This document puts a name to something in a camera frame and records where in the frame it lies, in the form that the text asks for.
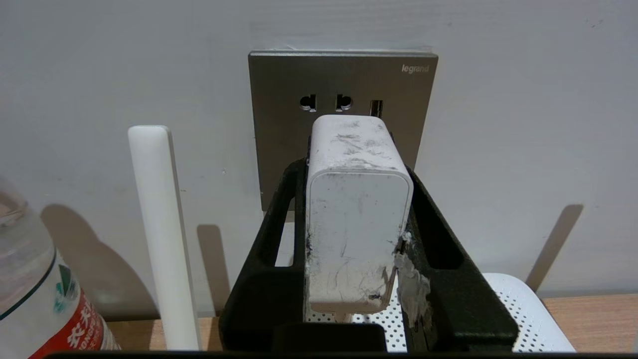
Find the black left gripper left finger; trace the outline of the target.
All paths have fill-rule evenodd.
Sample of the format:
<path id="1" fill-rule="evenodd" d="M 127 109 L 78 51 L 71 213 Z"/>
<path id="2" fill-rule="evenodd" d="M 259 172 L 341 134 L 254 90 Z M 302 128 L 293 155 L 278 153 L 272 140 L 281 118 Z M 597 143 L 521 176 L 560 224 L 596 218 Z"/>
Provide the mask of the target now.
<path id="1" fill-rule="evenodd" d="M 306 159 L 284 170 L 241 273 L 219 319 L 227 352 L 269 352 L 275 329 L 305 321 Z M 290 204 L 294 204 L 293 263 L 276 259 Z"/>

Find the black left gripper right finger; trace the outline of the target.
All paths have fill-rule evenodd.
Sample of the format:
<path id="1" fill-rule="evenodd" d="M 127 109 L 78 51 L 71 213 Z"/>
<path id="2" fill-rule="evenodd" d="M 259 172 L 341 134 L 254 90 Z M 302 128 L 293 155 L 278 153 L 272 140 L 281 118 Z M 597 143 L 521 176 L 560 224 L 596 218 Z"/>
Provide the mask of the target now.
<path id="1" fill-rule="evenodd" d="M 408 352 L 511 352 L 519 327 L 412 171 L 396 254 Z"/>

